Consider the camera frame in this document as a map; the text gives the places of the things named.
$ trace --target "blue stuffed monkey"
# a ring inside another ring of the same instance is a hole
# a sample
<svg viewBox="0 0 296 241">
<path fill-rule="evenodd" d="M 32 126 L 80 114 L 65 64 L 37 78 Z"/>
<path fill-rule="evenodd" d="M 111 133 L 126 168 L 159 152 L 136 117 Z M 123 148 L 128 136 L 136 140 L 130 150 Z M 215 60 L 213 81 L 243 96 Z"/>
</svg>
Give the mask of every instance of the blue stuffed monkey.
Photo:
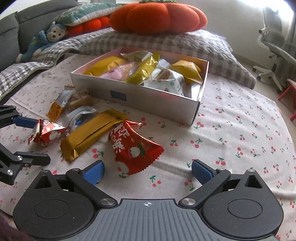
<svg viewBox="0 0 296 241">
<path fill-rule="evenodd" d="M 44 49 L 50 47 L 67 34 L 66 26 L 63 24 L 55 24 L 52 22 L 50 28 L 45 33 L 43 30 L 39 32 L 38 36 L 32 38 L 28 50 L 25 54 L 19 54 L 16 63 L 29 62 L 32 57 L 37 56 Z"/>
</svg>

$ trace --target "red snack package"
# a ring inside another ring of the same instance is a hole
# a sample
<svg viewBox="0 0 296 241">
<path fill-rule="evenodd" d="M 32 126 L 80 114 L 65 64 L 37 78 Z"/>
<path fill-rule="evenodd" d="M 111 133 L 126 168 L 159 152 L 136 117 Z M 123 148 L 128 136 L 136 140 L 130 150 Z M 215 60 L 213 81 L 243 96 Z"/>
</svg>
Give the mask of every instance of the red snack package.
<svg viewBox="0 0 296 241">
<path fill-rule="evenodd" d="M 36 142 L 47 147 L 53 140 L 65 131 L 66 127 L 47 120 L 39 119 L 28 139 L 28 145 L 31 142 Z"/>
<path fill-rule="evenodd" d="M 113 144 L 115 161 L 127 175 L 143 171 L 164 152 L 161 145 L 136 132 L 142 125 L 125 120 L 108 137 Z"/>
</svg>

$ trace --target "white cardboard box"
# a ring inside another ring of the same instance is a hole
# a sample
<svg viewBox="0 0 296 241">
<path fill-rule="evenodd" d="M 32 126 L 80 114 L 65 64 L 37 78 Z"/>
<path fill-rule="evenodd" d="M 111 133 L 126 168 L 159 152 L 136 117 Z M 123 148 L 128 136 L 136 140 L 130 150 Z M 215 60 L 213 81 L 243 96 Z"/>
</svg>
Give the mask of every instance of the white cardboard box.
<svg viewBox="0 0 296 241">
<path fill-rule="evenodd" d="M 191 86 L 191 98 L 168 93 L 161 90 L 134 85 L 118 80 L 103 79 L 96 76 L 83 74 L 96 62 L 110 56 L 121 57 L 120 53 L 130 53 L 137 50 L 156 52 L 144 48 L 122 47 L 110 51 L 93 61 L 83 65 L 70 73 L 73 85 L 76 88 L 87 88 L 93 97 L 116 102 L 131 108 L 135 108 L 153 115 L 157 115 L 178 123 L 191 126 L 198 112 L 202 94 L 205 88 L 209 62 L 181 54 L 160 52 L 161 58 L 164 58 L 170 64 L 180 59 L 194 62 L 202 69 L 200 74 L 203 84 L 194 84 Z"/>
</svg>

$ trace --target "white wall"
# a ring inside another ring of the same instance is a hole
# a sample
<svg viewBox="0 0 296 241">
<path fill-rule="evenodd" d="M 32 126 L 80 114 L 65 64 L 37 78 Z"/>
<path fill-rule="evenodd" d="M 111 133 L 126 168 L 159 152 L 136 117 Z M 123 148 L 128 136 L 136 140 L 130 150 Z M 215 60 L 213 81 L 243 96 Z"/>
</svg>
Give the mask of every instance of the white wall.
<svg viewBox="0 0 296 241">
<path fill-rule="evenodd" d="M 5 16 L 7 16 L 13 12 L 21 11 L 27 7 L 36 5 L 38 3 L 46 2 L 46 1 L 48 1 L 48 0 L 16 0 L 7 9 L 5 9 L 3 13 L 0 14 L 0 19 L 4 18 Z"/>
<path fill-rule="evenodd" d="M 262 8 L 252 7 L 239 0 L 178 0 L 201 9 L 207 16 L 205 30 L 227 38 L 233 52 L 264 67 L 271 67 L 275 59 L 272 53 L 257 44 L 258 30 L 263 28 Z M 288 23 L 283 23 L 287 34 Z"/>
</svg>

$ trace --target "blue label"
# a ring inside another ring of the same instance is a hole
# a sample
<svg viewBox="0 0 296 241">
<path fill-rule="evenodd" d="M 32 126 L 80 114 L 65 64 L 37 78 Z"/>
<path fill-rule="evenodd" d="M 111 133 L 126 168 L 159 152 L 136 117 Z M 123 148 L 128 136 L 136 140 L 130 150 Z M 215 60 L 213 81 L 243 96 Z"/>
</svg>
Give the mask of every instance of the blue label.
<svg viewBox="0 0 296 241">
<path fill-rule="evenodd" d="M 111 97 L 112 98 L 116 98 L 119 100 L 124 100 L 126 101 L 126 94 L 124 93 L 120 93 L 120 92 L 116 92 L 116 91 L 110 91 Z"/>
</svg>

